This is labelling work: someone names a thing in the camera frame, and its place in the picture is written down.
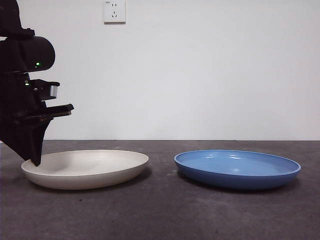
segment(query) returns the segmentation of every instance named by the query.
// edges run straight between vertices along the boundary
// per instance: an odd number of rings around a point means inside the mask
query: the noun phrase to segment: wall socket
[[[103,21],[109,23],[126,22],[126,0],[105,0],[103,2]]]

